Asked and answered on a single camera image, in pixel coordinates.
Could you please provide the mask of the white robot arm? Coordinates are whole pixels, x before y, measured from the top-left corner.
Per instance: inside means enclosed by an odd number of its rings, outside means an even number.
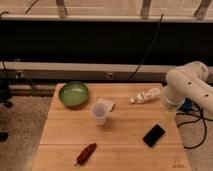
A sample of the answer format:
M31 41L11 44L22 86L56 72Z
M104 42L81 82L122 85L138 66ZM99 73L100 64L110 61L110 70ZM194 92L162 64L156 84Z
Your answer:
M167 72L167 85L161 95L166 123L174 121L176 110L183 105L186 98L213 114L213 87L206 83L208 76L208 67L199 61L175 67Z

